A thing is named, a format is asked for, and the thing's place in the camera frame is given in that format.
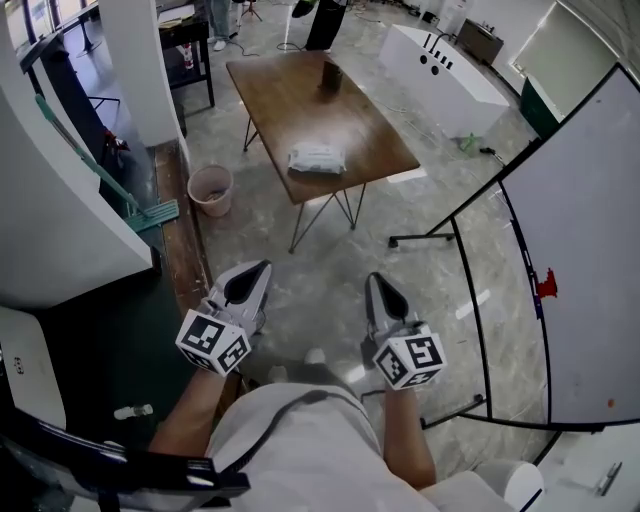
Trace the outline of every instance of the white shirt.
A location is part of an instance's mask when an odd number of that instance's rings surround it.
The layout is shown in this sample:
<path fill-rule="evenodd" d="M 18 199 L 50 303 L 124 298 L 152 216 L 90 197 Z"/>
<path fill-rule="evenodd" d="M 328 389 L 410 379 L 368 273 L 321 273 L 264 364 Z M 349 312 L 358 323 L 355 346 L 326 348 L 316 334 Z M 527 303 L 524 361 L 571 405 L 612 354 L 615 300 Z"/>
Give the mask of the white shirt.
<path fill-rule="evenodd" d="M 311 405 L 299 404 L 287 412 L 253 460 L 242 469 L 249 478 L 251 489 L 232 500 L 233 510 L 512 510 L 486 485 L 486 489 L 478 494 L 472 493 L 468 503 L 473 503 L 473 508 L 460 508 L 464 504 L 461 505 L 458 493 L 455 493 L 454 508 L 447 507 L 446 496 L 434 498 L 439 506 L 436 508 L 424 495 L 389 471 L 366 411 L 351 395 L 335 386 L 271 384 L 240 398 L 211 436 L 207 456 L 213 458 L 216 471 L 224 470 L 251 448 L 282 406 L 318 388 L 341 394 L 352 405 L 338 398 L 328 398 Z M 482 482 L 476 475 L 473 477 Z M 482 506 L 482 499 L 478 501 L 486 492 L 489 493 L 488 508 Z"/>

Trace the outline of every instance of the gray marble floor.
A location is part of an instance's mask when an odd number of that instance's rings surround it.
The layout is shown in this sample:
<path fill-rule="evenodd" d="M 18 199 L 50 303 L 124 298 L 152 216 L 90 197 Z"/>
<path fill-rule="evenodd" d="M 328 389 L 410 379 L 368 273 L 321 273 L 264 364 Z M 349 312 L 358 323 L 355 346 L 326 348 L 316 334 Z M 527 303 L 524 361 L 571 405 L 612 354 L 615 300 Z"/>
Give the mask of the gray marble floor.
<path fill-rule="evenodd" d="M 292 20 L 289 4 L 279 1 L 261 0 L 256 8 L 264 22 L 245 16 L 235 39 L 247 53 L 278 54 L 276 45 L 285 38 L 304 45 L 313 14 Z M 235 21 L 235 11 L 231 19 Z M 274 263 L 268 322 L 243 371 L 260 381 L 272 364 L 286 365 L 318 346 L 324 349 L 329 366 L 350 381 L 357 393 L 381 388 L 381 376 L 361 367 L 359 349 L 366 326 L 364 280 L 369 272 L 380 271 L 402 285 L 445 347 L 449 367 L 418 390 L 422 413 L 429 420 L 468 403 L 476 393 L 485 393 L 474 315 L 465 307 L 470 302 L 469 289 L 455 243 L 418 241 L 388 249 L 386 241 L 392 234 L 431 228 L 493 176 L 499 164 L 477 151 L 468 155 L 456 141 L 446 139 L 378 62 L 386 31 L 393 23 L 413 26 L 416 19 L 399 8 L 380 4 L 369 4 L 365 11 L 351 10 L 334 42 L 332 58 L 377 103 L 426 175 L 395 183 L 381 180 L 369 186 L 355 231 L 332 202 L 295 255 L 287 248 L 297 210 L 259 139 L 247 153 L 242 152 L 248 115 L 225 68 L 227 61 L 243 58 L 240 48 L 230 46 L 211 54 L 215 109 L 206 108 L 202 83 L 182 89 L 178 97 L 187 114 L 193 169 L 217 163 L 230 169 L 235 179 L 230 213 L 220 219 L 199 219 L 212 273 L 251 259 L 268 258 Z M 483 72 L 512 104 L 483 142 L 508 162 L 535 134 L 509 91 L 488 71 Z M 458 219 L 476 292 L 483 300 L 480 309 L 494 412 L 507 419 L 542 421 L 542 336 L 508 210 L 497 188 Z M 357 194 L 351 191 L 354 202 Z M 320 206 L 321 202 L 311 204 L 305 219 Z M 380 398 L 365 400 L 381 434 Z M 545 433 L 462 418 L 425 435 L 441 477 L 491 458 L 532 460 L 547 440 Z"/>

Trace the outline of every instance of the wooden table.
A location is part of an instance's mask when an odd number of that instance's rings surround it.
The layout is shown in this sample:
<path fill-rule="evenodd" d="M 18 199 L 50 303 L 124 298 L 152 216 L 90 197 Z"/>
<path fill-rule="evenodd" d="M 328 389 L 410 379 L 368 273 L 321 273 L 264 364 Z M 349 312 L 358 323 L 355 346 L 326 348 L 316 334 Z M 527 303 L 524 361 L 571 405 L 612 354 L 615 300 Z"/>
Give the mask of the wooden table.
<path fill-rule="evenodd" d="M 331 199 L 336 199 L 351 229 L 355 229 L 367 183 L 420 165 L 395 129 L 348 76 L 343 76 L 338 93 L 325 93 L 319 88 L 324 61 L 331 61 L 324 52 L 297 52 L 227 63 L 250 116 L 244 150 L 260 135 L 289 199 L 300 205 L 290 253 Z M 249 138 L 251 122 L 256 132 Z M 299 142 L 343 148 L 347 171 L 341 175 L 289 171 L 289 152 Z M 362 191 L 354 216 L 346 189 L 359 185 Z M 346 208 L 337 196 L 339 192 L 344 195 Z M 326 195 L 329 199 L 297 238 L 305 203 Z"/>

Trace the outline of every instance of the dark cup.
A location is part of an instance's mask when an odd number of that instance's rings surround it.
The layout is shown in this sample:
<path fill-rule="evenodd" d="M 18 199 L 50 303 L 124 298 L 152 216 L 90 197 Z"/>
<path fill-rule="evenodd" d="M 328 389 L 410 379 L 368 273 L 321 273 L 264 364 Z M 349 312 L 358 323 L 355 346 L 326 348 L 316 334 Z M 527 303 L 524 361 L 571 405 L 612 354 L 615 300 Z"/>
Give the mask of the dark cup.
<path fill-rule="evenodd" d="M 327 92 L 336 93 L 342 84 L 342 70 L 339 66 L 328 60 L 324 62 L 322 70 L 322 89 Z"/>

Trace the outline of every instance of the white pillar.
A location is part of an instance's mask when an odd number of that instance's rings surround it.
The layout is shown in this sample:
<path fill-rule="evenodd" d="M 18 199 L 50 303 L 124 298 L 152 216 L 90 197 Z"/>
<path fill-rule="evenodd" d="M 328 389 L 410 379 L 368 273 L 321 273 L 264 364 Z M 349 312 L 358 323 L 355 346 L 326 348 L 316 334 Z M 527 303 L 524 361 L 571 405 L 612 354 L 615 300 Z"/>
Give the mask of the white pillar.
<path fill-rule="evenodd" d="M 149 247 L 45 120 L 0 9 L 0 304 L 44 308 L 151 268 Z"/>
<path fill-rule="evenodd" d="M 181 139 L 162 59 L 154 0 L 106 0 L 100 18 L 111 62 L 147 147 Z"/>

